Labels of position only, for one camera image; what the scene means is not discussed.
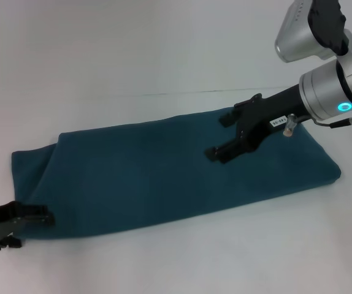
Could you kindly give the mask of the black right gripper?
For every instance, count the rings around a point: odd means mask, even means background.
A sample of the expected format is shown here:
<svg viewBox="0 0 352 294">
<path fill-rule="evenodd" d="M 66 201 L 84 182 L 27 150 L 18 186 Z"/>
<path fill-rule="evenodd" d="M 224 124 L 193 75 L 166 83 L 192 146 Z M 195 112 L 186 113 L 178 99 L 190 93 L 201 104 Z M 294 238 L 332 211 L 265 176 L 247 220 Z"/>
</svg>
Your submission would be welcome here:
<svg viewBox="0 0 352 294">
<path fill-rule="evenodd" d="M 235 104 L 231 111 L 220 116 L 219 122 L 223 127 L 229 127 L 239 120 L 237 132 L 240 138 L 207 148 L 207 159 L 225 164 L 244 153 L 256 151 L 266 137 L 285 128 L 283 123 L 274 121 L 288 115 L 295 115 L 301 121 L 310 118 L 298 85 L 268 98 L 257 93 L 252 98 Z"/>
</svg>

